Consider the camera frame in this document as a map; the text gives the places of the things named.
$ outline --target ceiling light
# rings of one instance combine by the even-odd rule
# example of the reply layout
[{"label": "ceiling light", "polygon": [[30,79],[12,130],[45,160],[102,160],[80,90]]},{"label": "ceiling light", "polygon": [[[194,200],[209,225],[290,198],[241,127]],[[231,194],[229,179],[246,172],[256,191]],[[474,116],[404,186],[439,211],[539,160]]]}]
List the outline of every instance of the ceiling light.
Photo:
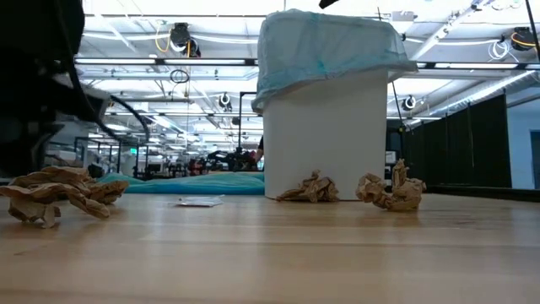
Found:
[{"label": "ceiling light", "polygon": [[154,59],[145,59],[145,58],[133,58],[133,59],[113,59],[113,58],[75,58],[76,64],[106,64],[106,65],[115,65],[115,64],[155,64]]},{"label": "ceiling light", "polygon": [[243,59],[165,59],[165,64],[175,65],[245,65]]},{"label": "ceiling light", "polygon": [[[215,117],[239,117],[240,113],[215,113],[213,114]],[[258,117],[259,115],[256,113],[242,113],[242,117]]]},{"label": "ceiling light", "polygon": [[464,102],[473,103],[474,101],[481,100],[484,97],[493,94],[497,90],[503,89],[505,86],[507,86],[509,84],[512,84],[512,83],[516,82],[517,80],[522,79],[522,78],[524,78],[524,77],[526,77],[526,76],[528,76],[528,75],[530,75],[532,73],[535,73],[535,72],[536,71],[527,71],[525,73],[521,73],[521,74],[516,75],[516,76],[514,76],[512,78],[509,78],[509,79],[507,79],[505,81],[498,82],[497,84],[492,85],[492,86],[490,86],[490,87],[488,87],[488,88],[486,88],[484,90],[481,90],[478,93],[475,93],[475,94],[470,95],[470,96],[465,97],[465,98],[461,98],[460,100],[458,100],[456,102],[452,102],[448,106],[443,106],[440,109],[431,112],[430,115],[434,115],[434,114],[436,114],[438,112],[441,112],[441,111],[446,111],[447,109],[452,108],[453,106],[457,106],[457,105],[459,105],[461,103],[464,103]]},{"label": "ceiling light", "polygon": [[470,69],[470,68],[492,68],[492,69],[513,69],[517,67],[517,63],[437,63],[435,68],[455,68],[455,69]]},{"label": "ceiling light", "polygon": [[154,116],[153,119],[161,126],[165,128],[170,128],[170,122],[168,122],[166,119],[164,119],[161,116]]},{"label": "ceiling light", "polygon": [[[100,149],[109,148],[109,147],[111,147],[113,149],[118,149],[118,146],[108,146],[106,144],[102,144],[100,146]],[[90,144],[87,148],[88,149],[98,149],[98,145],[97,144]]]},{"label": "ceiling light", "polygon": [[173,144],[169,144],[169,148],[171,148],[171,149],[186,149],[185,147],[182,147],[180,145],[173,145]]},{"label": "ceiling light", "polygon": [[131,129],[128,127],[124,127],[117,124],[107,124],[106,125],[109,129],[115,130],[115,131],[130,131]]}]

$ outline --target wooden table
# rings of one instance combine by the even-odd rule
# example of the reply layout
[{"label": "wooden table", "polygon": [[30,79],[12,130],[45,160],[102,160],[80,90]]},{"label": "wooden table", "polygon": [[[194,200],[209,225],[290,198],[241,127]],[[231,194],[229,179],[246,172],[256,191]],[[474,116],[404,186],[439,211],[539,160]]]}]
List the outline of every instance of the wooden table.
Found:
[{"label": "wooden table", "polygon": [[0,201],[0,303],[539,303],[540,204],[426,195],[363,203],[125,195],[50,230]]}]

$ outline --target teal blanket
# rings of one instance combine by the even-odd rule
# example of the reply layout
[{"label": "teal blanket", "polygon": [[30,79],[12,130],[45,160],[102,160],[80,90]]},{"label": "teal blanket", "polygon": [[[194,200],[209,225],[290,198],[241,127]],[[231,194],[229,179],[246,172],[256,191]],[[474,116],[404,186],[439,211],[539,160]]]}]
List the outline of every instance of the teal blanket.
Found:
[{"label": "teal blanket", "polygon": [[147,182],[136,178],[111,173],[99,179],[100,182],[128,181],[126,193],[161,194],[212,194],[212,195],[263,195],[264,173],[209,174],[151,180]]}]

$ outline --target crumpled paper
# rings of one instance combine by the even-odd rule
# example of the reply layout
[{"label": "crumpled paper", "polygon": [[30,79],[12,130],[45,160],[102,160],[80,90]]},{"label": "crumpled paper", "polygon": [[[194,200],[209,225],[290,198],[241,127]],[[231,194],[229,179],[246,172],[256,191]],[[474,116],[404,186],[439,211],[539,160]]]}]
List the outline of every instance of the crumpled paper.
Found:
[{"label": "crumpled paper", "polygon": [[425,183],[416,178],[407,178],[405,160],[399,160],[392,169],[392,193],[385,192],[386,184],[380,177],[367,173],[359,180],[356,196],[365,203],[389,211],[417,210],[422,201]]},{"label": "crumpled paper", "polygon": [[44,227],[55,225],[60,209],[54,202],[68,199],[77,208],[99,219],[110,212],[107,204],[116,201],[129,186],[128,182],[96,182],[86,169],[50,166],[27,176],[14,178],[0,194],[11,198],[8,213],[21,221],[43,220]]},{"label": "crumpled paper", "polygon": [[311,177],[305,179],[299,188],[291,189],[276,198],[278,202],[284,200],[317,202],[337,202],[338,193],[334,181],[330,177],[319,179],[319,170],[311,173]]}]

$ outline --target person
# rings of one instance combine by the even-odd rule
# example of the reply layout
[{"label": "person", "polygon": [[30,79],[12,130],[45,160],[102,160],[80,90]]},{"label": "person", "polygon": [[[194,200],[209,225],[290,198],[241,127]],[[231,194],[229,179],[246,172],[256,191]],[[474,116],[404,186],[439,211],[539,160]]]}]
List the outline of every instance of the person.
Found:
[{"label": "person", "polygon": [[259,161],[261,161],[261,158],[263,155],[264,155],[264,137],[261,136],[261,141],[259,142],[259,146],[256,149],[255,162],[258,163]]}]

